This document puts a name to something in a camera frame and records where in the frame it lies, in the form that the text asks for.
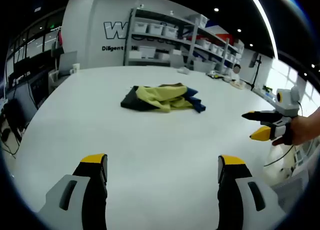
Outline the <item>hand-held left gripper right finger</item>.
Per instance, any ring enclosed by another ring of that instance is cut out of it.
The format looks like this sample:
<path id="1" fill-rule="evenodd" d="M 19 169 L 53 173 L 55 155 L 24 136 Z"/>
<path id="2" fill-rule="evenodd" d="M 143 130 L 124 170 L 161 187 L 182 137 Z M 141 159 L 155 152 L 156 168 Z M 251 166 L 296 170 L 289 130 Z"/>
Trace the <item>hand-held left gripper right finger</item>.
<path id="1" fill-rule="evenodd" d="M 278 195 L 238 157 L 218 157 L 218 229 L 276 229 L 285 217 Z"/>

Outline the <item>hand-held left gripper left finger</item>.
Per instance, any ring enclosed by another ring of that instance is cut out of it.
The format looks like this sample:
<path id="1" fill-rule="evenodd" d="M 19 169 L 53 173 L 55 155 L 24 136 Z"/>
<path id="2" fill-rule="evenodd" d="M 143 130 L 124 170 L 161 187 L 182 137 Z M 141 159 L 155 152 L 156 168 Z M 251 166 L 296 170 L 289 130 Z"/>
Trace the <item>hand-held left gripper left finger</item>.
<path id="1" fill-rule="evenodd" d="M 107 162 L 104 153 L 83 158 L 45 195 L 38 217 L 49 229 L 107 229 Z"/>

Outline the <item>person's right hand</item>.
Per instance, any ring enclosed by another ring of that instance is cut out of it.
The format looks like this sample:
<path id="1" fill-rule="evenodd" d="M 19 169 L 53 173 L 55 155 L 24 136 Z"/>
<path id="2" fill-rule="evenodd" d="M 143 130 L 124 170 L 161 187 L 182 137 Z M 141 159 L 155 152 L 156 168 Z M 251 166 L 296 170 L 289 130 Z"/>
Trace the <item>person's right hand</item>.
<path id="1" fill-rule="evenodd" d="M 300 145 L 306 141 L 314 139 L 319 135 L 318 124 L 314 119 L 309 117 L 296 117 L 290 124 L 291 140 L 286 139 L 284 136 L 273 141 L 272 145 Z"/>

